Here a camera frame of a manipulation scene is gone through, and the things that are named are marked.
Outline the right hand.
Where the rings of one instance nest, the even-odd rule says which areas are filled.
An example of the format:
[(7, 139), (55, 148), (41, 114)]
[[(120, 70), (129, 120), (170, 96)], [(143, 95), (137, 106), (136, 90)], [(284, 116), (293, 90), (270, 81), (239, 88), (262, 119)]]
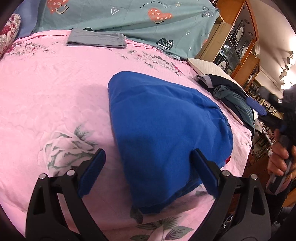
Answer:
[(271, 146), (272, 154), (269, 157), (267, 171), (272, 174), (283, 176), (287, 170), (285, 160), (288, 158), (288, 150), (280, 143), (280, 131), (275, 129), (274, 137), (276, 142)]

